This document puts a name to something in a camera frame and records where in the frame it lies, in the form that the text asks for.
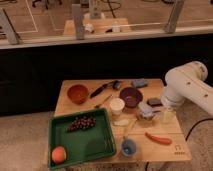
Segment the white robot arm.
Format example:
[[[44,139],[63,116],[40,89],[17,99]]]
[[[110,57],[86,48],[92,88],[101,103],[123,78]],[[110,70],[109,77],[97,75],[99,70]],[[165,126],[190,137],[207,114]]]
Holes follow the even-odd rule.
[[[186,99],[213,116],[213,87],[205,83],[207,76],[207,67],[199,61],[186,63],[166,73],[166,85],[160,98],[164,106],[162,118],[164,124],[172,121],[176,110]]]

